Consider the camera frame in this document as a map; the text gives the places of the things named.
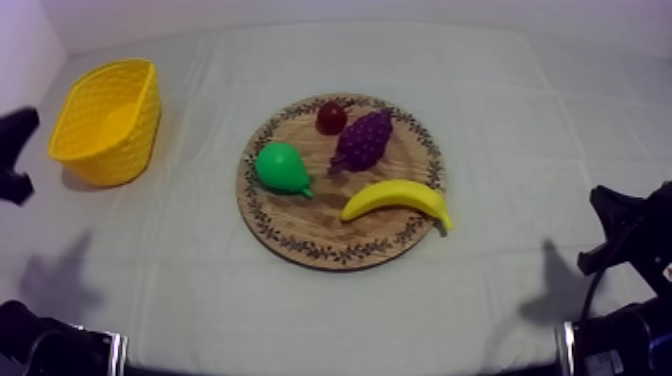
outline banana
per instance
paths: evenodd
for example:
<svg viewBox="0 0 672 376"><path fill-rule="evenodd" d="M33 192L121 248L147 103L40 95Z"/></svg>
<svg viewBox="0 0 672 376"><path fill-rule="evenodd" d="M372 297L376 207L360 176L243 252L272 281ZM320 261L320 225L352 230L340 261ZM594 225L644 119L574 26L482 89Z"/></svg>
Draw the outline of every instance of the banana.
<svg viewBox="0 0 672 376"><path fill-rule="evenodd" d="M341 220L351 221L362 214L383 206L410 206L438 218L446 230L453 228L446 203L436 191L411 180L385 180L369 185L350 198Z"/></svg>

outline purple grapes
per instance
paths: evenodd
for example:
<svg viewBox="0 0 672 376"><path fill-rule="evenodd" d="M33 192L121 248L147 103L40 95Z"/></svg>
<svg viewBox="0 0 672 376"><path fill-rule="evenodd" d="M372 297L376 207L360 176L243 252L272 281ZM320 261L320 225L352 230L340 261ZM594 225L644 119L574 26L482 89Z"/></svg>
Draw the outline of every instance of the purple grapes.
<svg viewBox="0 0 672 376"><path fill-rule="evenodd" d="M336 155L329 161L329 174L342 170L364 171L385 154L392 133L390 111L370 112L345 128L338 139Z"/></svg>

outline table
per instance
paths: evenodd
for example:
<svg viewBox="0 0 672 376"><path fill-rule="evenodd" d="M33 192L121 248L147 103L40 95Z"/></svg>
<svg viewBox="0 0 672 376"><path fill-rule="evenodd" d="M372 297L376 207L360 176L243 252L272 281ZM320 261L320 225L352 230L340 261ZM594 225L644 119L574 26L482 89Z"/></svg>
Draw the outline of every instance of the table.
<svg viewBox="0 0 672 376"><path fill-rule="evenodd" d="M157 65L152 162L92 190L46 144L69 85L111 59ZM136 364L230 375L468 374L550 359L576 317L578 252L603 240L605 184L645 196L672 176L662 59L550 37L430 24L213 31L78 56L39 106L0 205L0 299L131 337ZM439 143L455 229L403 257L329 274L265 250L238 213L239 156L278 109L327 92L385 98ZM627 266L597 312L652 295Z"/></svg>

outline wooden plate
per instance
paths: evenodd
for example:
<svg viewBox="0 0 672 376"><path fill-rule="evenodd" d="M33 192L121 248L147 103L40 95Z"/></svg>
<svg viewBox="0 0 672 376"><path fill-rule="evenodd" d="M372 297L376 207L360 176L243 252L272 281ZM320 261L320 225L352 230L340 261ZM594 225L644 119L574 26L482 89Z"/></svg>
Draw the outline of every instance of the wooden plate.
<svg viewBox="0 0 672 376"><path fill-rule="evenodd" d="M325 102L347 106L348 126L362 115L392 111L391 139L385 156L364 172L327 175L338 136L315 129ZM298 150L311 177L312 200L262 189L254 158L269 142L288 142ZM328 94L294 103L257 130L238 167L238 207L254 235L278 256L322 270L357 270L382 264L408 250L433 227L434 220L410 208L385 208L342 223L348 199L366 185L409 179L443 190L441 153L427 130L409 113L382 99L359 94Z"/></svg>

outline yellow basket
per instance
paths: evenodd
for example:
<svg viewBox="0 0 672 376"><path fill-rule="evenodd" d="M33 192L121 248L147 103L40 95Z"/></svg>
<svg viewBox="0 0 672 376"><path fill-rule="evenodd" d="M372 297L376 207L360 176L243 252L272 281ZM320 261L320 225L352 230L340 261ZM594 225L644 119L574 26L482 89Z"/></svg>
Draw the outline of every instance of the yellow basket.
<svg viewBox="0 0 672 376"><path fill-rule="evenodd" d="M49 141L49 156L83 180L113 186L140 175L161 112L151 61L113 61L82 76L70 89Z"/></svg>

